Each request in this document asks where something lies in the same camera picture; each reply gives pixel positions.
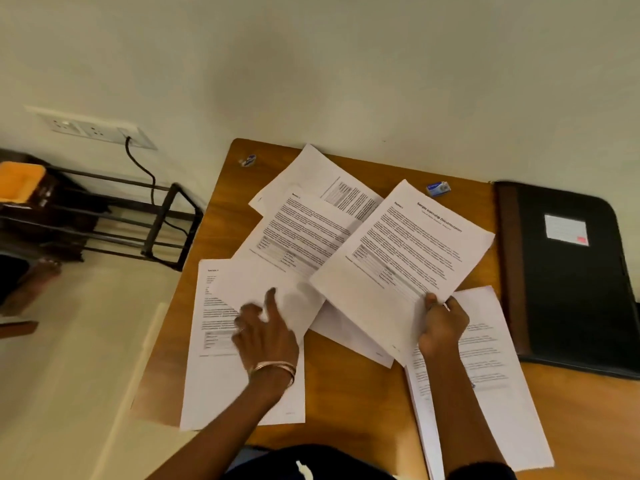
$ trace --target gold bangle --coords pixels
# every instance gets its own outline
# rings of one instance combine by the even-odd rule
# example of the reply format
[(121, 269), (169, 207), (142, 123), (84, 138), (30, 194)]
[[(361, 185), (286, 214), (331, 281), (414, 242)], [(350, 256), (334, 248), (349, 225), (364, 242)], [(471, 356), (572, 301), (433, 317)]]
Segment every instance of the gold bangle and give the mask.
[(247, 373), (249, 374), (249, 379), (251, 379), (251, 376), (256, 373), (257, 371), (259, 371), (260, 369), (264, 369), (265, 367), (278, 367), (280, 369), (283, 369), (284, 371), (287, 371), (288, 373), (291, 374), (291, 380), (289, 382), (289, 385), (287, 386), (287, 388), (291, 387), (293, 385), (293, 381), (296, 379), (296, 368), (295, 366), (293, 366), (291, 363), (289, 362), (285, 362), (283, 360), (266, 360), (264, 362), (258, 362), (255, 367), (252, 367), (251, 369), (249, 369), (247, 371)]

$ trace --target dark clothing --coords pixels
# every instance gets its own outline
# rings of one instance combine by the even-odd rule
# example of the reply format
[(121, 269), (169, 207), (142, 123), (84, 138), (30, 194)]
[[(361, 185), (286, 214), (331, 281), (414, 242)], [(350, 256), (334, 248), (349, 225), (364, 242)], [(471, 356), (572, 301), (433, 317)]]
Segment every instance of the dark clothing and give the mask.
[[(241, 457), (247, 460), (242, 463)], [(223, 480), (303, 480), (298, 463), (308, 468), (314, 480), (393, 480), (379, 468), (357, 460), (336, 448), (324, 445), (299, 445), (276, 451), (243, 450)], [(502, 463), (476, 463), (459, 468), (447, 480), (515, 480), (516, 476)]]

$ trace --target white label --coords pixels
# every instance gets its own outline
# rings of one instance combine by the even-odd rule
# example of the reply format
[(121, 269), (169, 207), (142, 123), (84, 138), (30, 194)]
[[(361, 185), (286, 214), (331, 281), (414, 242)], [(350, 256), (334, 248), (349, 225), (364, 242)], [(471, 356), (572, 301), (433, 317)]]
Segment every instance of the white label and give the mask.
[(588, 246), (587, 224), (584, 221), (576, 221), (565, 217), (549, 216), (545, 214), (545, 227), (547, 237), (558, 241), (571, 242)]

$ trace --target left hand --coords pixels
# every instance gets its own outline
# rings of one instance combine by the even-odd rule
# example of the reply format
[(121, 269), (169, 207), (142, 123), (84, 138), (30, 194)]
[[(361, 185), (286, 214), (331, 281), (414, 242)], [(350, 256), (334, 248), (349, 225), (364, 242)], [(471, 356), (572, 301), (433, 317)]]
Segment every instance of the left hand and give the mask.
[[(298, 365), (298, 342), (278, 311), (275, 294), (275, 288), (271, 288), (264, 297), (264, 306), (269, 318), (267, 322), (260, 320), (262, 308), (253, 303), (243, 305), (240, 315), (236, 318), (239, 330), (233, 336), (233, 342), (247, 371), (259, 362), (268, 360), (283, 360), (294, 367)], [(265, 367), (253, 374), (252, 380), (254, 377), (265, 375), (263, 372), (283, 376), (286, 384), (289, 384), (291, 379), (287, 371), (278, 367)]]

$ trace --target black cable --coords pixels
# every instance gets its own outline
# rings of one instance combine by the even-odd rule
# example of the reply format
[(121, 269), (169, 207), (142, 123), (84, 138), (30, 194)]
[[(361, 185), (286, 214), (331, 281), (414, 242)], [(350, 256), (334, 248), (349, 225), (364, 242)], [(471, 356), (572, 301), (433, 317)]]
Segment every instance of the black cable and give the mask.
[[(124, 140), (124, 149), (127, 152), (127, 156), (131, 159), (131, 161), (135, 163), (136, 166), (140, 168), (140, 170), (142, 170), (149, 177), (151, 177), (151, 205), (155, 207), (156, 201), (154, 199), (154, 190), (156, 189), (156, 176), (153, 173), (151, 173), (149, 170), (144, 168), (142, 165), (140, 165), (140, 163), (138, 163), (138, 161), (135, 158), (133, 158), (133, 155), (131, 154), (131, 151), (129, 149), (130, 143), (131, 143), (131, 136), (127, 136), (127, 138)], [(174, 229), (178, 229), (182, 231), (182, 233), (185, 236), (189, 237), (189, 234), (187, 233), (187, 231), (185, 231), (182, 227), (174, 226), (173, 224), (171, 224), (171, 222), (168, 222), (166, 219), (164, 219), (164, 223), (167, 224), (169, 227), (173, 227)]]

